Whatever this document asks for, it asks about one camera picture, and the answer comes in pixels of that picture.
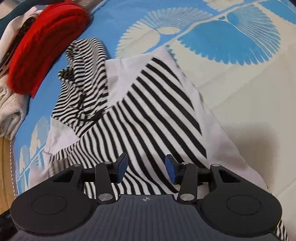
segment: logo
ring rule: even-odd
[[[153,200],[153,199],[150,199],[150,198],[148,198],[148,197],[144,197],[144,198],[142,198],[141,200],[143,200],[144,202],[149,202],[150,200]]]

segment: black and white striped fabric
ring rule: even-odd
[[[207,166],[204,137],[193,105],[177,75],[163,61],[152,58],[118,101],[98,121],[79,121],[107,107],[105,51],[98,39],[74,41],[68,48],[67,69],[60,71],[61,94],[52,117],[71,127],[80,140],[51,157],[49,176],[70,165],[84,168],[114,162],[125,152],[129,165],[122,183],[112,184],[120,194],[175,194],[165,169],[165,155],[179,162]],[[80,108],[81,94],[85,95]],[[85,193],[95,198],[94,183]],[[282,221],[275,234],[288,241]]]
[[[204,168],[207,154],[202,143],[195,111],[182,84],[166,64],[153,58],[122,101],[110,108],[77,143],[53,156],[51,175],[75,163],[90,168],[100,162],[114,162],[125,152],[129,166],[123,182],[113,185],[117,197],[173,194],[178,187],[169,181],[165,155],[170,153],[180,162]],[[93,184],[86,185],[86,193],[95,197]]]
[[[288,241],[288,233],[287,230],[285,229],[284,223],[282,220],[280,220],[276,230],[274,231],[277,237],[279,237],[280,240],[282,241]]]
[[[62,87],[52,117],[81,137],[94,122],[80,121],[77,117],[90,118],[107,106],[106,53],[102,42],[92,38],[73,41],[66,57],[68,66],[58,74]],[[83,103],[78,108],[83,95]]]

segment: bed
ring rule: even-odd
[[[92,13],[79,39],[102,40],[109,58],[134,56],[165,45],[248,164],[283,206],[290,239],[296,238],[296,8],[288,0],[109,0]],[[28,189],[60,92],[56,61],[30,100],[12,143],[15,195]]]

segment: red fabric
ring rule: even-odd
[[[32,97],[56,58],[89,24],[87,11],[72,2],[46,7],[16,48],[10,61],[8,86]]]

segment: white sleeve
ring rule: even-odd
[[[220,164],[267,191],[263,178],[247,165],[216,117],[203,102],[202,96],[195,86],[184,75],[180,81],[192,102],[202,136],[205,139],[209,166],[214,163]]]
[[[55,155],[59,150],[64,149],[77,141],[79,141],[79,137],[75,135],[75,132],[70,127],[50,117],[50,129],[42,152],[44,169],[41,167],[31,167],[29,173],[29,188],[32,188],[49,178],[48,168],[50,157],[52,155]]]

